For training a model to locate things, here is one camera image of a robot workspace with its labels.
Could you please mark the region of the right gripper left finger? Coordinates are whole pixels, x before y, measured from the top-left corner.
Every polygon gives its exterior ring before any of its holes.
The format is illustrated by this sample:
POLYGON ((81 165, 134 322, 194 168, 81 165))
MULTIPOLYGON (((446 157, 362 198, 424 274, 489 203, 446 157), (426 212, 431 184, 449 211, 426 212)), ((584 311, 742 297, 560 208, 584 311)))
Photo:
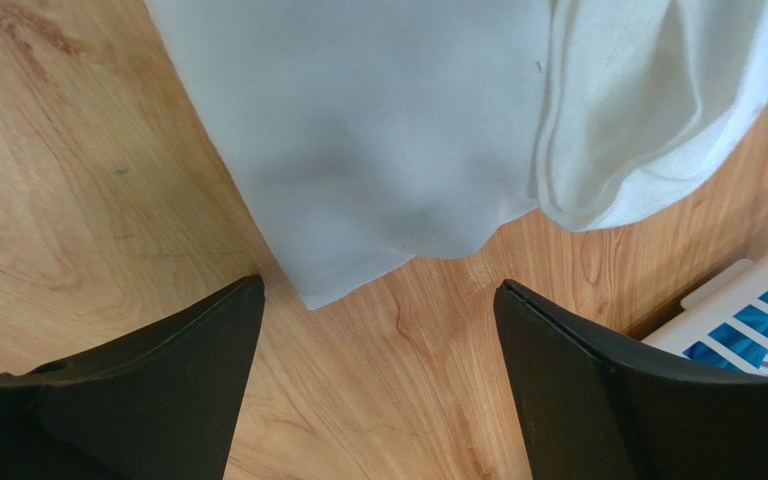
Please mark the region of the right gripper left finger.
POLYGON ((0 479, 220 479, 265 307, 258 276, 23 375, 0 374, 0 479))

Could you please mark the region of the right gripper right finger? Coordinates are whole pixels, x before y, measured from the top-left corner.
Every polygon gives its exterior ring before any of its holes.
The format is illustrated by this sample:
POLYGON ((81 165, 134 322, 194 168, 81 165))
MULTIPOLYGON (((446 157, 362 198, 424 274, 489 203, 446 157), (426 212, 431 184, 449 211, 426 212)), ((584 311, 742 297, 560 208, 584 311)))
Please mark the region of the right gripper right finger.
POLYGON ((536 479, 768 479, 768 378, 697 363, 507 280, 494 315, 536 479))

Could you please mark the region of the white printed t-shirt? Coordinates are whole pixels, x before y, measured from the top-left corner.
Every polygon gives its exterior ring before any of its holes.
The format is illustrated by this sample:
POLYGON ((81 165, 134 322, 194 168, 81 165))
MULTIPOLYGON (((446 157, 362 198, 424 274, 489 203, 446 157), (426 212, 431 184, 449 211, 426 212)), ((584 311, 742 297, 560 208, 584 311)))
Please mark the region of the white printed t-shirt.
POLYGON ((570 231, 694 192, 768 102, 768 1, 151 1, 304 304, 540 210, 570 231))

